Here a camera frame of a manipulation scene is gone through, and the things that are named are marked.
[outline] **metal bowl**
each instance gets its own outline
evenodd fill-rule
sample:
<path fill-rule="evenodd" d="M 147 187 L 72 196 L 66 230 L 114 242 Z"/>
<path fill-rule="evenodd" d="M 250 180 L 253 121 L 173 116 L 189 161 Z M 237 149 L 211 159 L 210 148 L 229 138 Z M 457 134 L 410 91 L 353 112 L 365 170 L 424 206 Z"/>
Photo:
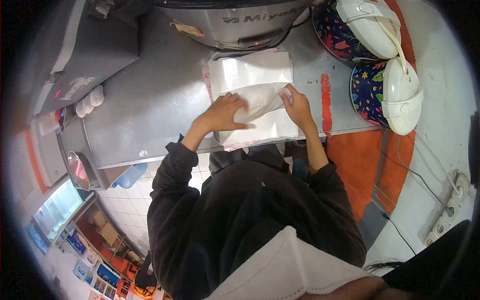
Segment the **metal bowl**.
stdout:
<path fill-rule="evenodd" d="M 89 191 L 92 187 L 93 170 L 88 159 L 80 152 L 70 151 L 67 156 L 70 175 L 80 187 Z"/>

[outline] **stainless steel counter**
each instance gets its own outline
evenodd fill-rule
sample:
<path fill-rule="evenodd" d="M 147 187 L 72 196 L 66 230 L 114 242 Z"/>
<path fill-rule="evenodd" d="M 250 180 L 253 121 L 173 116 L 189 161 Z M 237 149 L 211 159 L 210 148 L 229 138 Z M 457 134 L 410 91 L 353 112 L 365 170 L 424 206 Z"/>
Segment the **stainless steel counter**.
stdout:
<path fill-rule="evenodd" d="M 104 82 L 105 101 L 84 118 L 84 128 L 98 168 L 159 160 L 165 146 L 186 134 L 191 122 L 210 105 L 201 68 L 217 51 L 181 35 L 157 12 L 145 20 L 142 50 L 137 61 Z M 349 80 L 353 64 L 334 58 L 323 46 L 311 22 L 292 29 L 278 46 L 293 61 L 295 87 L 309 101 L 322 132 L 320 77 L 331 86 L 332 130 L 342 134 L 373 130 L 353 110 Z M 199 153 L 222 150 L 213 135 Z"/>

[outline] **rice cooker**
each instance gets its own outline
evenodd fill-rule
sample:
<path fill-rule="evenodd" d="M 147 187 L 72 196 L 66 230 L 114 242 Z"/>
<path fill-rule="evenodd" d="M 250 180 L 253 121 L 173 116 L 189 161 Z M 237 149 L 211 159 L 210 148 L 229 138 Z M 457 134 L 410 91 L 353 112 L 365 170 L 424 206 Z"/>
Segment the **rice cooker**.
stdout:
<path fill-rule="evenodd" d="M 202 44 L 253 50 L 279 44 L 312 0 L 151 0 L 170 26 Z"/>

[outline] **power strip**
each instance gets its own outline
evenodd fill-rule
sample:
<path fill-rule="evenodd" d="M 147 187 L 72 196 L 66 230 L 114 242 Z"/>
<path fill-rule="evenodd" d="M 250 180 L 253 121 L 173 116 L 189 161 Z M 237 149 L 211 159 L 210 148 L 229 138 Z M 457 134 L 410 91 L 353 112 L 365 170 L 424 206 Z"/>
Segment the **power strip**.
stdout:
<path fill-rule="evenodd" d="M 455 191 L 452 191 L 452 197 L 448 200 L 442 215 L 438 218 L 438 220 L 435 222 L 435 225 L 432 227 L 432 230 L 423 240 L 423 246 L 425 248 L 438 240 L 450 229 L 451 224 L 460 213 L 460 207 L 465 201 L 465 198 L 468 196 L 469 184 L 470 180 L 465 173 L 457 174 L 455 186 L 458 189 L 459 194 L 457 194 Z"/>

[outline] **black hair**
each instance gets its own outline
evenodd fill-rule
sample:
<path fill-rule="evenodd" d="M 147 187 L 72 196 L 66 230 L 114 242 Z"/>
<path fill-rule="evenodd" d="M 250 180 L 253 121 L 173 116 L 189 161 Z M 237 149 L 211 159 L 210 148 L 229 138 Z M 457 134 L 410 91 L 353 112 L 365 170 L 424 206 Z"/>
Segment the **black hair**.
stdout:
<path fill-rule="evenodd" d="M 373 264 L 369 264 L 364 268 L 365 271 L 369 273 L 375 273 L 379 270 L 384 270 L 384 269 L 395 269 L 397 267 L 400 267 L 403 265 L 403 262 L 377 262 Z"/>

